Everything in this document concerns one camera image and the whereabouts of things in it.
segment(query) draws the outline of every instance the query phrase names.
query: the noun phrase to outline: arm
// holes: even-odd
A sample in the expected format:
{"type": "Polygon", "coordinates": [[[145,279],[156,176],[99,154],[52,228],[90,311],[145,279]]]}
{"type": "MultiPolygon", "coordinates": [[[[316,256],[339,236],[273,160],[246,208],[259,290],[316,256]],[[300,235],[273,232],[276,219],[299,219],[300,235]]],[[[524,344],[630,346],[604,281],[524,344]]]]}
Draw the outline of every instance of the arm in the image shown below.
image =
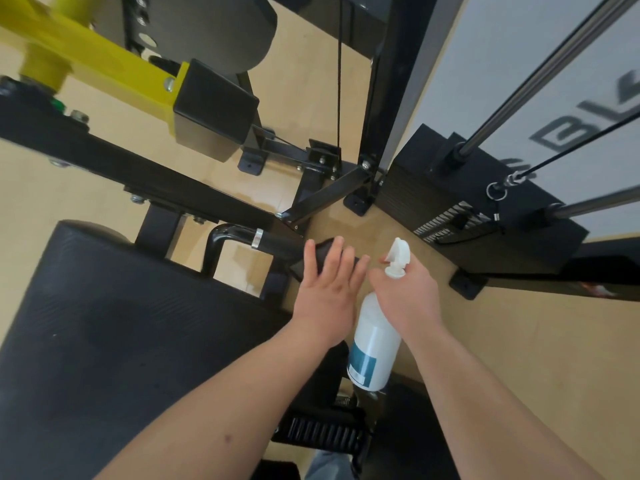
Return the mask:
{"type": "Polygon", "coordinates": [[[446,330],[438,286],[412,255],[406,275],[369,274],[414,355],[462,480],[602,480],[446,330]]]}
{"type": "Polygon", "coordinates": [[[293,398],[353,327],[368,259],[354,269],[343,242],[334,240],[318,276],[308,241],[291,321],[165,411],[96,480],[249,478],[293,398]]]}

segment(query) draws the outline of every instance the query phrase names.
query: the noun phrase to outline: left hand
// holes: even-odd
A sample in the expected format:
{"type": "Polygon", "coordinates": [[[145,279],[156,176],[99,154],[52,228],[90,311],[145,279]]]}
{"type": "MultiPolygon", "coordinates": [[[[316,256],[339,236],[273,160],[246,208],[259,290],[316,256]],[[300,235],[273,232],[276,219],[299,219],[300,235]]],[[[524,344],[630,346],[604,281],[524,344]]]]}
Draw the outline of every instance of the left hand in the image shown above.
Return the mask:
{"type": "Polygon", "coordinates": [[[344,238],[333,240],[322,273],[318,275],[316,243],[305,243],[305,272],[293,307],[291,325],[306,332],[324,347],[338,345],[355,323],[356,295],[367,274],[369,256],[363,256],[354,267],[355,249],[342,251],[344,238]]]}

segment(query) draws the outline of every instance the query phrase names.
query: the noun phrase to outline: teal label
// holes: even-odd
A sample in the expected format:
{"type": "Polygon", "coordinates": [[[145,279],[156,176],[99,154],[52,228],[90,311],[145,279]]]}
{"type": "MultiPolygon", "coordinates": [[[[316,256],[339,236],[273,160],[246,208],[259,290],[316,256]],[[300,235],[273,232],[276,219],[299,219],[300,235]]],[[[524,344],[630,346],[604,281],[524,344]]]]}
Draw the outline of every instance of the teal label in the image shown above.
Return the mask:
{"type": "Polygon", "coordinates": [[[375,368],[376,359],[365,354],[354,342],[349,352],[349,375],[351,378],[361,386],[369,387],[375,368]]]}

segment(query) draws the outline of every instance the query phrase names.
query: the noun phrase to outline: right arm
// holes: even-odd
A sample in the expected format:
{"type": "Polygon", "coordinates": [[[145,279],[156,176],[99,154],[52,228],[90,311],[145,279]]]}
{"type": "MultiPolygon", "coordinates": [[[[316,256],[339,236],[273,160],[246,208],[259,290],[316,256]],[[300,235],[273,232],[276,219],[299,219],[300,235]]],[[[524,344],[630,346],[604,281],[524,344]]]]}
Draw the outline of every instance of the right arm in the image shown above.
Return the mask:
{"type": "Polygon", "coordinates": [[[409,346],[462,480],[602,480],[444,327],[438,286],[411,256],[398,280],[369,274],[409,346]]]}

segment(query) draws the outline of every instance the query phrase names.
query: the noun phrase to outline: black padded seat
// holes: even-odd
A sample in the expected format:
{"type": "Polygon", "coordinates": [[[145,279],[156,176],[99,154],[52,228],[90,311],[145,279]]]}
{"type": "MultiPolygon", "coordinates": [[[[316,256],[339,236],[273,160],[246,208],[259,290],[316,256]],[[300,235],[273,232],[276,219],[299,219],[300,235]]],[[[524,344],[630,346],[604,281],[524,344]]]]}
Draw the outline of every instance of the black padded seat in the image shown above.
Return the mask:
{"type": "MultiPolygon", "coordinates": [[[[110,230],[60,222],[0,349],[0,479],[92,478],[290,317],[110,230]]],[[[331,403],[347,353],[332,349],[298,400],[331,403]]]]}

